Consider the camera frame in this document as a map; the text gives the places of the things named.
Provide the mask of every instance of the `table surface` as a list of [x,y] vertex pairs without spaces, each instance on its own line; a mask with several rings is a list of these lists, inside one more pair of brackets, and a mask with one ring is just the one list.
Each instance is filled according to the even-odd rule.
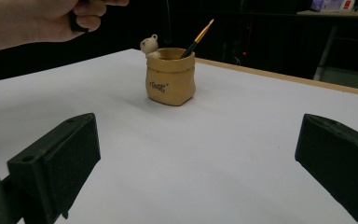
[[102,159],[56,223],[356,223],[295,151],[305,113],[358,131],[358,90],[198,59],[194,97],[168,106],[147,98],[145,72],[128,49],[1,80],[0,177],[92,112]]

